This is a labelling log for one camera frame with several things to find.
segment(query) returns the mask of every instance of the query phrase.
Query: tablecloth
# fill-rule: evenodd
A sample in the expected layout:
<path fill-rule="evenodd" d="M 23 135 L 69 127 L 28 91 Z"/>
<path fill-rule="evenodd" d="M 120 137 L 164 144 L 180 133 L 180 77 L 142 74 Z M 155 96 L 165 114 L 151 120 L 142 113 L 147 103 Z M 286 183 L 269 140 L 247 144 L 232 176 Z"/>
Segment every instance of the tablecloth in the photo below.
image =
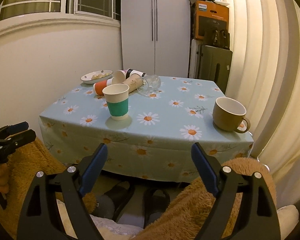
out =
<path fill-rule="evenodd" d="M 110 117 L 104 96 L 97 96 L 92 86 L 74 88 L 40 114 L 46 147 L 68 164 L 79 163 L 105 143 L 104 170 L 175 182 L 191 182 L 198 176 L 190 154 L 194 142 L 221 163 L 250 154 L 249 132 L 226 132 L 214 125 L 215 100 L 224 96 L 214 82 L 160 78 L 157 91 L 147 96 L 130 93 L 129 117 L 124 121 Z"/>

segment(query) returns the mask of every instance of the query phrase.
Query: cabinet door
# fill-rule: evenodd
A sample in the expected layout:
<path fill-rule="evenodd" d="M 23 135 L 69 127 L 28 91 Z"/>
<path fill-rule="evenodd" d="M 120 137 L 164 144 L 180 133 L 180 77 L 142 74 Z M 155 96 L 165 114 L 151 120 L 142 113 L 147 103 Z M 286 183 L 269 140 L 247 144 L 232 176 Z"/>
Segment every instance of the cabinet door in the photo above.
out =
<path fill-rule="evenodd" d="M 187 77 L 190 54 L 189 0 L 155 0 L 155 74 Z"/>
<path fill-rule="evenodd" d="M 123 68 L 154 74 L 154 0 L 121 0 Z"/>

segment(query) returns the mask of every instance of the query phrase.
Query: floor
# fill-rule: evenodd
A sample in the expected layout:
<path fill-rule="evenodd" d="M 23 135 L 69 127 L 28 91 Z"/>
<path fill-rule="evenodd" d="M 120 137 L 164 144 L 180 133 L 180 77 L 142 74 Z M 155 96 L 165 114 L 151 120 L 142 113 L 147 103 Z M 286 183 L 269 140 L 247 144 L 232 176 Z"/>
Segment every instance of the floor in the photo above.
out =
<path fill-rule="evenodd" d="M 127 179 L 133 179 L 136 190 L 133 197 L 120 214 L 117 222 L 119 224 L 134 225 L 141 228 L 143 228 L 144 222 L 144 217 L 142 214 L 142 198 L 143 193 L 147 188 L 159 187 L 165 189 L 170 195 L 170 200 L 173 200 L 183 190 L 183 188 L 187 186 L 186 183 L 179 184 L 175 182 L 150 181 L 102 171 L 93 188 L 93 192 L 96 195 L 102 195 L 110 190 L 115 184 Z"/>

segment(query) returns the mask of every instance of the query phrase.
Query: mug handle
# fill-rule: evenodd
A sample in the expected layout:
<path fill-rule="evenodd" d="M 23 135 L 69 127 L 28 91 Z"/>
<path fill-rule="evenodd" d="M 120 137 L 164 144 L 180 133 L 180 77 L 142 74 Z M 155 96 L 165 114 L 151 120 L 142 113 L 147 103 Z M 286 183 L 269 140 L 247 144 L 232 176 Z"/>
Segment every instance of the mug handle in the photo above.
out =
<path fill-rule="evenodd" d="M 247 132 L 247 131 L 250 129 L 251 123 L 250 123 L 249 119 L 246 118 L 246 117 L 244 117 L 243 120 L 245 120 L 246 123 L 247 123 L 247 128 L 246 128 L 246 130 L 241 131 L 241 130 L 239 130 L 238 128 L 236 128 L 236 129 L 234 130 L 235 132 L 237 132 L 237 133 L 245 133 L 245 132 Z"/>

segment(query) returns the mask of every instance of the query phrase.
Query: food on plate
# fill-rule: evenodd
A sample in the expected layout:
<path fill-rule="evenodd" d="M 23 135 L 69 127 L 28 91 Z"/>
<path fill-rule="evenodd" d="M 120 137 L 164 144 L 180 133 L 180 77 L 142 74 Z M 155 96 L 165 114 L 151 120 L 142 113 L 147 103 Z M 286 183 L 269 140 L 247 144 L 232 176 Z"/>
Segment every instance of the food on plate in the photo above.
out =
<path fill-rule="evenodd" d="M 110 73 L 106 73 L 106 74 L 100 73 L 100 74 L 98 74 L 98 75 L 97 75 L 97 74 L 94 74 L 94 75 L 92 76 L 91 80 L 103 78 L 103 77 L 106 77 L 106 76 L 109 76 L 109 75 L 110 75 Z"/>

